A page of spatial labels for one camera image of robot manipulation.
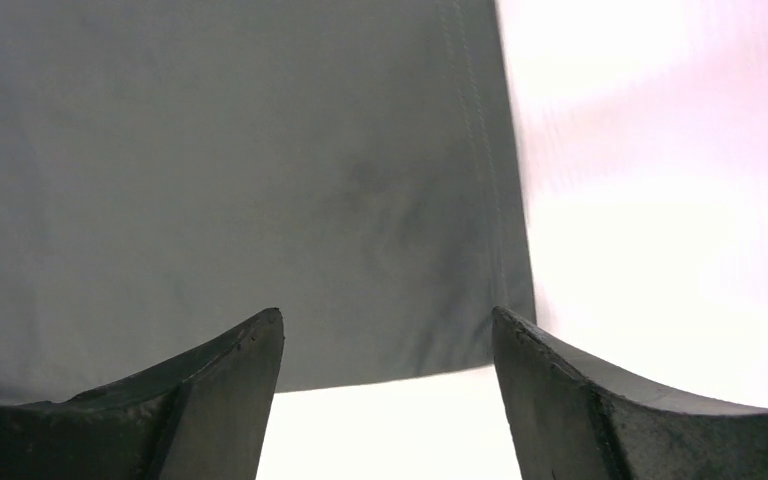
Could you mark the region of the dark grey t shirt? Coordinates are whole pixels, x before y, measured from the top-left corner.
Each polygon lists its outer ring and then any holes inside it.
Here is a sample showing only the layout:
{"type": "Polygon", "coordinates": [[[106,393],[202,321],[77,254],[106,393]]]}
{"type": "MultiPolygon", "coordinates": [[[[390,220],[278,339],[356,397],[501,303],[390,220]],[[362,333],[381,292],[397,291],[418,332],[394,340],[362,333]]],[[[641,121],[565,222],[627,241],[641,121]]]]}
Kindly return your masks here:
{"type": "Polygon", "coordinates": [[[533,308],[490,1],[0,1],[0,402],[284,317],[280,391],[533,308]]]}

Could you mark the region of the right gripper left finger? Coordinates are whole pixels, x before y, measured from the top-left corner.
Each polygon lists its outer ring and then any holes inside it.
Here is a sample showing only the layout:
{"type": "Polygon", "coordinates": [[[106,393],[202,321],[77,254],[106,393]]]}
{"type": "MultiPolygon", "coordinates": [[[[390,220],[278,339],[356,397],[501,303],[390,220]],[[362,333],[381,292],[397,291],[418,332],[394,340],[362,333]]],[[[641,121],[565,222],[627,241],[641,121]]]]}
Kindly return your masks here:
{"type": "Polygon", "coordinates": [[[0,405],[0,479],[253,479],[284,339],[269,308],[65,402],[0,405]]]}

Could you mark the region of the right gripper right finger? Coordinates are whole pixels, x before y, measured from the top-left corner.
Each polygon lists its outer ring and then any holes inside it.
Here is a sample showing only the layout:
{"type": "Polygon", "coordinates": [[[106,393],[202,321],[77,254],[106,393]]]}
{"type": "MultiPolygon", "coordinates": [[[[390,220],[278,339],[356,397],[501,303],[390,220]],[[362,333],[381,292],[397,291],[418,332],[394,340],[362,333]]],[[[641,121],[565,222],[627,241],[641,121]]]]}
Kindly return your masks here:
{"type": "Polygon", "coordinates": [[[629,372],[501,307],[494,364],[525,479],[768,479],[768,409],[629,372]]]}

